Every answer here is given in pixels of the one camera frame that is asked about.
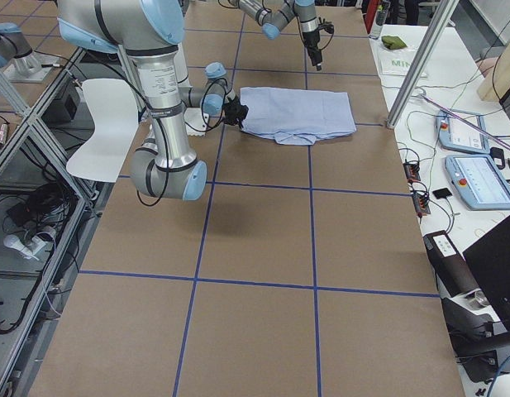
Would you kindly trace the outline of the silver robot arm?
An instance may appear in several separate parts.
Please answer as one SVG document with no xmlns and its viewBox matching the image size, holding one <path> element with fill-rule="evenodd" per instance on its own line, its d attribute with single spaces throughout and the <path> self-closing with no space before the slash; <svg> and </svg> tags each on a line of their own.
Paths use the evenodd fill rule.
<svg viewBox="0 0 510 397">
<path fill-rule="evenodd" d="M 184 40 L 183 8 L 177 1 L 59 1 L 61 36 L 103 53 L 122 48 L 136 66 L 137 88 L 151 116 L 151 132 L 131 160 L 131 180 L 149 197 L 196 200 L 207 166 L 189 145 L 184 119 L 188 96 L 174 66 Z"/>
<path fill-rule="evenodd" d="M 322 48 L 319 47 L 320 32 L 326 26 L 333 26 L 317 17 L 314 1 L 284 1 L 279 9 L 273 10 L 265 6 L 263 1 L 225 1 L 218 3 L 225 8 L 239 9 L 253 19 L 261 28 L 265 36 L 276 39 L 280 33 L 292 22 L 298 23 L 301 42 L 310 58 L 312 66 L 322 69 Z"/>
</svg>

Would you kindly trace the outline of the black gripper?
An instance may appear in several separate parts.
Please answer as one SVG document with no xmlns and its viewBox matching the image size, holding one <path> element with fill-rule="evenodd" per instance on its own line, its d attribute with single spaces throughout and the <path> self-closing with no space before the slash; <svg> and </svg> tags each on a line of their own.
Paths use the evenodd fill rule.
<svg viewBox="0 0 510 397">
<path fill-rule="evenodd" d="M 242 123 L 243 105 L 238 101 L 232 101 L 223 105 L 224 123 Z"/>
<path fill-rule="evenodd" d="M 315 28 L 312 31 L 304 31 L 303 32 L 303 44 L 305 48 L 308 50 L 308 56 L 312 63 L 312 66 L 316 69 L 316 71 L 320 71 L 322 69 L 322 51 L 318 48 L 318 43 L 320 41 L 319 30 Z"/>
</svg>

